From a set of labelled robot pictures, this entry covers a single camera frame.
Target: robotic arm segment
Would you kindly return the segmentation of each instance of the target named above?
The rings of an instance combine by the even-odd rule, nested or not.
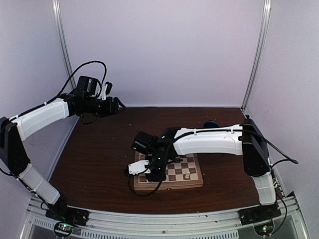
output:
[[[130,164],[129,174],[145,173],[148,181],[159,182],[166,179],[165,168],[168,160],[174,161],[178,155],[243,155],[244,170],[255,182],[260,204],[273,205],[276,193],[268,163],[267,144],[251,132],[262,136],[251,119],[245,119],[242,125],[214,129],[167,128],[160,137],[141,131],[135,137],[132,148],[146,155],[148,163],[141,160]]]
[[[43,176],[32,166],[23,141],[30,135],[49,124],[73,115],[81,116],[91,113],[96,118],[119,113],[125,106],[118,98],[107,97],[112,84],[106,83],[105,92],[101,97],[94,96],[98,80],[81,76],[77,87],[69,94],[62,94],[52,102],[32,110],[10,121],[6,117],[0,119],[0,159],[30,192],[36,193],[42,200],[50,204],[47,217],[71,218],[77,215],[77,224],[84,226],[87,221],[87,211],[67,207],[67,199],[51,186]]]
[[[68,116],[67,102],[57,98],[52,103],[20,116],[12,122],[16,123],[21,140],[25,141],[30,135],[40,129]]]
[[[194,132],[189,136],[183,137],[175,142],[174,149],[178,155],[190,153],[229,153],[242,155],[242,146],[239,137],[242,132],[233,130],[242,130],[239,124],[218,128],[219,131],[205,132],[202,129],[182,128],[177,131],[175,138],[187,132]]]

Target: white backdrop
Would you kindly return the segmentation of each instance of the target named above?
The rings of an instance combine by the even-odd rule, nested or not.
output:
[[[67,74],[52,2],[0,1],[0,118],[11,117],[51,99]],[[32,164],[48,177],[75,118],[56,122],[24,142]],[[0,160],[0,167],[8,172]],[[31,194],[0,173],[0,238],[19,238]]]
[[[264,1],[68,0],[60,5],[73,69],[104,61],[112,95],[126,105],[241,105]],[[103,75],[101,66],[81,72]]]
[[[248,104],[263,134],[298,165],[278,164],[312,239],[319,235],[319,1],[273,1],[268,36]],[[274,160],[282,159],[274,151]]]

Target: brown wooden table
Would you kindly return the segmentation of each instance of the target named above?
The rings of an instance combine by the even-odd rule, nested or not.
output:
[[[241,156],[199,154],[204,186],[133,195],[124,168],[134,161],[132,141],[138,131],[160,135],[170,126],[202,127],[243,122],[231,108],[128,108],[91,125],[78,122],[51,178],[69,205],[121,213],[172,214],[212,212],[258,204],[253,180],[244,173]]]

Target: wooden chessboard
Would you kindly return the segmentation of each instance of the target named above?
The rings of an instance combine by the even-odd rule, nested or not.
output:
[[[144,160],[145,156],[136,152],[135,162]],[[179,162],[166,166],[166,180],[162,182],[159,190],[198,188],[204,184],[196,154],[188,154],[176,158]],[[134,177],[134,189],[136,191],[152,190],[158,182],[149,182],[145,174]]]

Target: wire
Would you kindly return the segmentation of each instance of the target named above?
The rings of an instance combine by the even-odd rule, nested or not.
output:
[[[281,159],[281,160],[275,162],[275,163],[271,166],[271,169],[273,169],[278,163],[286,162],[286,161],[290,161],[290,160],[289,160],[289,159]]]
[[[257,136],[259,137],[260,139],[262,139],[263,141],[265,141],[267,144],[269,144],[272,148],[274,148],[278,153],[280,153],[283,157],[285,157],[286,159],[288,159],[288,161],[294,163],[294,164],[299,164],[299,162],[295,159],[292,159],[290,158],[288,155],[286,155],[284,152],[282,152],[280,149],[278,149],[273,143],[271,143],[269,140],[267,140],[265,137],[263,137],[262,135],[256,133],[256,132],[253,132],[251,130],[246,130],[246,129],[243,129],[242,132],[246,132],[246,133],[249,133],[249,134],[252,134],[254,136]]]
[[[95,116],[95,119],[94,119],[93,121],[84,122],[84,114],[81,114],[80,118],[81,118],[81,123],[82,123],[83,125],[93,124],[93,123],[95,123],[95,122],[99,119],[99,117]]]
[[[6,172],[4,172],[2,168],[0,168],[0,171],[1,171],[1,173],[5,174],[5,175],[7,175],[7,176],[11,176],[11,177],[14,176],[14,175],[11,174],[11,173],[6,173]]]
[[[44,204],[44,202],[42,202],[41,205],[40,205],[41,209],[44,210],[44,211],[48,211],[48,209],[44,209],[44,208],[42,207],[43,204]]]
[[[130,176],[129,179],[128,179],[128,187],[130,189],[130,191],[135,195],[135,196],[138,196],[138,197],[149,197],[150,195],[154,194],[161,186],[161,183],[162,181],[159,181],[158,185],[156,186],[156,188],[154,188],[153,191],[149,192],[149,193],[146,193],[146,194],[139,194],[137,193],[134,188],[131,186],[131,179],[133,178],[133,176]]]
[[[65,218],[62,217],[62,216],[59,216],[56,214],[56,212],[50,207],[50,205],[41,197],[39,197],[41,200],[42,200],[42,203],[44,203],[47,207],[48,207],[48,210],[50,210],[55,216],[57,216],[62,222],[65,222]]]
[[[281,224],[279,225],[279,227],[277,227],[277,229],[272,233],[272,235],[275,234],[275,233],[282,227],[282,225],[284,224],[284,222],[285,222],[285,220],[286,220],[286,218],[287,218],[287,214],[288,214],[287,205],[286,205],[285,201],[279,196],[277,190],[276,190],[276,194],[277,194],[277,196],[279,197],[279,199],[282,201],[282,203],[284,204],[286,212],[285,212],[285,216],[284,216],[283,221],[281,222]]]
[[[45,103],[43,103],[43,104],[40,104],[40,105],[35,106],[35,107],[33,107],[33,108],[31,108],[31,109],[29,109],[29,110],[27,110],[27,111],[22,112],[21,114],[19,114],[19,117],[20,117],[20,116],[23,116],[23,115],[25,115],[25,114],[27,114],[27,113],[33,111],[33,110],[36,110],[36,109],[38,109],[38,108],[40,108],[40,107],[43,107],[43,106],[45,106],[46,104],[49,104],[49,103],[53,102],[54,100],[56,100],[56,99],[62,94],[62,92],[64,91],[65,87],[67,86],[67,84],[69,83],[69,81],[72,79],[72,77],[74,76],[74,74],[75,74],[80,68],[82,68],[83,66],[89,65],[89,64],[92,64],[92,63],[99,63],[99,64],[102,64],[103,67],[104,67],[104,75],[103,75],[102,82],[98,81],[99,86],[100,86],[100,91],[99,91],[99,93],[95,96],[96,98],[98,98],[98,97],[100,96],[100,94],[101,94],[101,91],[102,91],[102,85],[103,85],[103,82],[104,82],[105,77],[106,77],[107,68],[106,68],[106,65],[104,64],[104,62],[102,62],[102,61],[88,61],[88,62],[83,63],[82,65],[80,65],[78,68],[76,68],[76,69],[72,72],[72,74],[71,74],[71,75],[69,76],[69,78],[66,80],[66,82],[65,82],[64,86],[62,87],[62,89],[59,91],[59,93],[58,93],[55,97],[53,97],[52,99],[50,99],[49,101],[47,101],[47,102],[45,102]]]

